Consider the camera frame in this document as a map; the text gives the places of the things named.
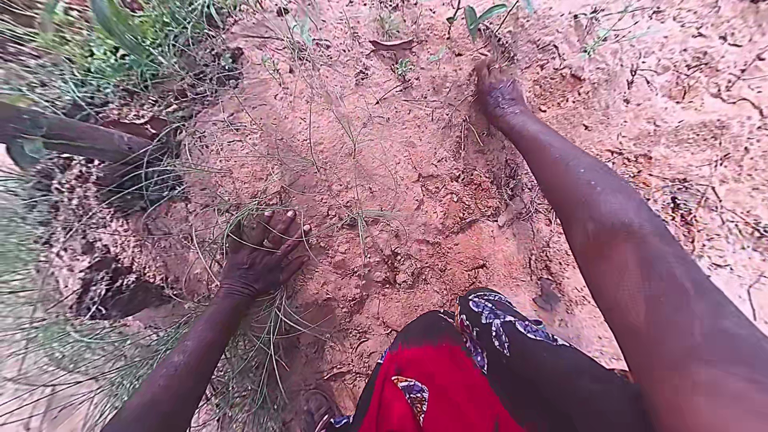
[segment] green leaf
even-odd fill
[[[533,15],[533,12],[535,11],[533,0],[523,0],[523,3],[525,3],[525,10],[528,11],[528,14]]]
[[[478,20],[478,13],[475,11],[475,8],[472,6],[465,6],[464,7],[464,21],[467,23],[467,30],[469,30],[469,34],[472,36],[472,41],[474,41],[478,37],[478,28],[475,23]]]
[[[487,8],[485,12],[480,14],[477,21],[475,22],[475,27],[480,26],[480,23],[490,19],[493,15],[500,14],[507,10],[507,5],[493,5],[490,8]]]
[[[135,57],[149,59],[149,52],[137,41],[141,32],[128,11],[114,0],[91,0],[91,11],[96,24],[115,44]]]
[[[427,58],[427,60],[429,60],[430,62],[432,62],[432,61],[438,61],[439,59],[441,59],[441,58],[442,58],[442,56],[443,56],[444,54],[445,54],[445,46],[442,46],[442,47],[440,47],[440,50],[439,50],[439,51],[437,51],[437,54],[435,54],[435,55],[430,55],[430,56],[429,56],[429,58]]]

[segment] right hand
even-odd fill
[[[293,210],[278,221],[273,221],[273,214],[265,213],[250,230],[238,222],[228,234],[229,254],[220,276],[222,295],[254,299],[268,294],[290,280],[309,260],[307,255],[289,255],[304,243],[311,227],[292,230],[296,219]]]
[[[475,66],[477,99],[488,121],[496,128],[522,111],[530,111],[518,80],[493,65],[490,59]]]

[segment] red patterned fabric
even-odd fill
[[[423,415],[423,424],[419,417]],[[524,432],[488,379],[454,344],[390,351],[376,376],[361,432]]]

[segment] forearm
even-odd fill
[[[218,294],[179,344],[104,427],[107,432],[185,431],[251,300]]]
[[[766,389],[758,361],[768,357],[766,338],[712,284],[645,200],[533,114],[522,112],[500,126],[558,215],[584,280],[644,392],[664,405],[654,407],[659,423],[669,430],[685,430],[680,422],[697,420],[709,422],[700,430],[722,426],[701,411],[715,404],[695,403],[735,400],[738,394],[723,380],[742,393],[750,387],[752,403],[761,400],[754,395],[756,388]],[[740,387],[734,376],[753,381]],[[671,404],[677,404],[674,410]]]

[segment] sandy ground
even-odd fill
[[[305,319],[324,320],[329,342],[285,342],[290,398],[319,385],[352,412],[396,332],[476,286],[625,366],[530,171],[473,105],[472,69],[488,55],[509,60],[534,111],[634,185],[768,332],[768,4],[640,1],[617,23],[620,2],[541,0],[474,43],[463,20],[446,38],[447,1],[290,7],[309,11],[311,57],[292,61],[273,38],[287,34],[274,10],[241,16],[227,37],[244,50],[244,79],[184,139],[185,160],[204,167],[187,179],[189,199],[131,222],[159,234],[133,266],[189,297],[215,287],[216,253],[195,235],[221,220],[215,204],[295,208],[314,226],[314,259],[287,289]],[[372,50],[382,10],[402,19],[412,50]],[[400,58],[415,66],[406,80],[392,70]],[[554,311],[532,301],[540,277],[555,282]]]

